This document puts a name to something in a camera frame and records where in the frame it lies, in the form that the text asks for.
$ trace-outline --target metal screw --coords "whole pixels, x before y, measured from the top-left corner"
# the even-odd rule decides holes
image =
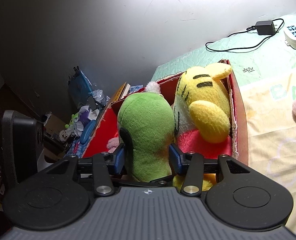
[[[199,188],[196,187],[196,186],[190,185],[190,186],[185,186],[183,188],[183,191],[188,193],[188,194],[194,194],[194,193],[197,193],[199,191]]]
[[[96,191],[101,194],[107,194],[112,191],[112,188],[109,186],[99,186],[96,188]]]

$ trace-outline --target black cable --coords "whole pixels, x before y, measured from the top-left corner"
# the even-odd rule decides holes
[[[279,31],[279,30],[283,27],[283,25],[284,25],[284,20],[283,20],[282,18],[278,18],[278,19],[275,19],[275,20],[272,20],[272,21],[274,22],[274,21],[278,21],[278,20],[282,20],[282,23],[281,23],[281,25],[279,26],[279,28],[277,29],[277,31],[275,32],[275,34],[277,34],[278,31]],[[252,30],[255,30],[255,27],[254,27],[254,26],[252,26],[252,27],[248,27],[247,30],[244,31],[244,32],[232,33],[232,34],[230,34],[228,37],[230,37],[230,36],[232,36],[232,35],[234,35],[234,34],[247,33],[247,32],[252,31]],[[263,43],[264,41],[266,41],[266,40],[268,40],[269,38],[273,37],[275,34],[270,35],[270,36],[268,36],[268,37],[265,37],[262,41],[260,41],[258,44],[256,44],[255,46],[252,46],[252,47],[233,48],[233,49],[224,49],[224,50],[210,49],[207,45],[210,44],[210,43],[214,43],[215,41],[209,41],[209,42],[206,43],[205,46],[206,46],[206,48],[207,48],[208,50],[212,50],[212,51],[215,51],[215,52],[226,52],[226,51],[236,50],[236,49],[254,49],[255,47],[259,46],[259,45],[260,45],[261,43]]]

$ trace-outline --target black plug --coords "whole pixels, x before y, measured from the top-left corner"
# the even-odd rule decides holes
[[[259,35],[275,35],[275,28],[273,21],[259,21],[256,22],[255,26]]]

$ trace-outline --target gray ribbed surface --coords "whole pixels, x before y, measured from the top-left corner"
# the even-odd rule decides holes
[[[123,187],[114,196],[99,198],[80,220],[66,228],[31,232],[13,228],[2,240],[291,240],[285,228],[269,232],[243,232],[214,219],[196,198],[175,188]]]

